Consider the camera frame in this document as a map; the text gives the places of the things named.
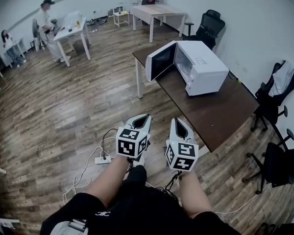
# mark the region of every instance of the small white table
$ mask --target small white table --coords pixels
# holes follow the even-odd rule
[[[131,9],[131,14],[133,15],[133,30],[136,30],[136,18],[139,18],[150,25],[150,43],[153,42],[153,21],[155,17],[160,17],[160,25],[162,26],[163,21],[166,21],[166,18],[168,16],[183,16],[179,34],[179,37],[182,37],[184,23],[187,15],[186,12],[183,12],[179,9],[168,6],[166,4],[149,4],[133,6]]]
[[[86,24],[86,18],[83,18],[82,19],[82,21],[80,23],[80,28],[77,28],[77,26],[75,26],[75,27],[72,28],[72,31],[71,32],[69,32],[69,30],[67,28],[65,28],[63,30],[60,30],[58,32],[58,34],[53,39],[54,41],[57,42],[58,47],[59,47],[59,49],[61,51],[61,54],[63,56],[63,59],[64,59],[64,61],[67,64],[68,67],[70,66],[70,63],[69,63],[69,61],[67,59],[67,56],[66,56],[66,54],[65,54],[65,52],[64,52],[64,50],[62,48],[62,45],[60,43],[60,40],[61,39],[64,39],[64,38],[68,38],[68,37],[73,36],[73,35],[77,35],[77,34],[80,35],[80,37],[82,39],[82,42],[83,42],[83,45],[84,45],[84,48],[85,48],[87,59],[88,60],[91,60],[90,54],[89,54],[89,51],[88,51],[88,48],[87,48],[87,44],[86,44],[86,41],[85,41],[85,36],[84,36],[84,32],[83,32],[84,30],[86,31],[86,36],[87,36],[89,45],[91,45],[92,44],[92,41],[91,41],[91,39],[89,37],[89,31],[88,31],[88,27],[87,27],[87,24]],[[69,44],[70,44],[70,47],[73,48],[72,43],[71,43],[70,40],[69,40]]]
[[[17,47],[18,47],[20,54],[21,54],[22,57],[25,59],[24,52],[23,52],[23,50],[22,50],[22,48],[21,48],[21,46],[20,46],[20,43],[22,43],[23,46],[25,46],[25,45],[24,45],[24,42],[23,42],[23,37],[19,38],[19,39],[16,40],[16,41],[13,41],[13,46],[17,46]]]
[[[120,22],[120,17],[121,16],[126,16],[128,15],[128,21],[123,20],[122,22]],[[121,12],[121,14],[119,14],[118,12],[113,13],[113,21],[114,24],[118,27],[120,27],[121,24],[128,24],[129,25],[129,12],[127,14],[124,13],[124,11]]]

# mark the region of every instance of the white cable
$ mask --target white cable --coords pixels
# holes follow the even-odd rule
[[[88,159],[87,159],[87,161],[86,161],[86,166],[85,166],[85,168],[83,169],[83,172],[77,174],[77,175],[74,177],[72,187],[71,187],[70,189],[68,189],[68,190],[62,195],[62,200],[63,200],[63,204],[64,204],[64,205],[65,205],[66,203],[68,203],[67,194],[68,194],[71,190],[73,190],[74,195],[76,195],[76,188],[85,188],[85,187],[87,187],[87,186],[92,182],[92,177],[89,176],[88,174],[86,174],[86,175],[89,177],[89,182],[88,182],[88,184],[86,184],[86,185],[84,185],[84,186],[77,186],[77,184],[81,181],[81,179],[82,179],[82,177],[83,177],[83,175],[84,175],[84,172],[86,171],[86,169],[87,169],[87,167],[88,167],[88,163],[89,163],[90,158],[92,157],[92,155],[95,153],[95,151],[96,151],[98,148],[101,149],[101,150],[100,150],[100,157],[101,157],[101,153],[102,153],[102,151],[104,151],[103,148],[102,148],[102,142],[105,141],[105,140],[107,140],[107,139],[115,139],[115,137],[110,137],[110,138],[106,138],[106,139],[102,140],[102,141],[100,142],[100,145],[97,146],[97,147],[93,150],[93,152],[91,153],[91,155],[88,157]]]
[[[230,213],[235,213],[235,212],[238,212],[240,209],[242,209],[245,205],[247,205],[253,198],[255,198],[255,197],[257,197],[257,196],[259,196],[260,194],[257,194],[257,195],[255,195],[255,196],[253,196],[251,199],[249,199],[245,204],[243,204],[240,208],[238,208],[236,211],[230,211],[230,212],[226,212],[226,213],[222,213],[222,212],[215,212],[215,213],[219,213],[219,214],[230,214]]]

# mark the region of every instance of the office chair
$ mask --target office chair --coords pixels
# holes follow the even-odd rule
[[[225,22],[220,19],[220,13],[215,10],[208,10],[202,15],[200,26],[196,35],[191,36],[193,23],[185,23],[188,26],[188,36],[183,37],[187,41],[203,41],[211,50],[216,45],[216,38],[224,28]]]
[[[269,142],[267,145],[265,155],[265,162],[262,164],[258,158],[252,154],[247,153],[247,157],[252,157],[260,168],[260,171],[249,178],[243,178],[242,182],[248,183],[252,178],[261,175],[260,190],[256,194],[261,194],[264,189],[265,180],[272,183],[272,187],[283,186],[294,183],[294,152],[284,152],[280,145],[287,140],[294,140],[294,135],[290,129],[287,129],[288,136],[279,144]]]
[[[251,131],[254,131],[256,129],[259,119],[262,121],[262,123],[265,126],[263,131],[267,131],[268,127],[266,125],[264,118],[266,118],[270,122],[270,124],[276,124],[279,116],[283,114],[285,117],[288,116],[288,108],[284,106],[284,111],[279,113],[279,106],[282,104],[283,100],[287,97],[287,95],[294,90],[294,74],[289,85],[287,86],[286,90],[282,94],[269,96],[269,92],[274,85],[273,74],[275,74],[279,69],[281,69],[284,63],[285,61],[283,61],[282,64],[276,63],[274,65],[274,68],[268,83],[267,84],[262,83],[259,90],[255,94],[256,100],[259,103],[259,107],[254,112],[254,114],[256,115],[256,121],[254,123],[254,126],[250,129]]]

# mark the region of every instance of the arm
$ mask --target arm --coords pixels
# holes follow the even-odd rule
[[[118,193],[128,165],[127,157],[117,156],[88,187],[86,193],[95,196],[107,207]]]
[[[179,177],[182,207],[190,218],[195,218],[201,212],[211,212],[209,200],[201,188],[196,174],[183,173]]]

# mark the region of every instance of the microwave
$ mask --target microwave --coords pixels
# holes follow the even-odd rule
[[[218,92],[229,69],[201,41],[172,41],[147,57],[146,77],[153,81],[175,66],[186,83],[188,95]]]

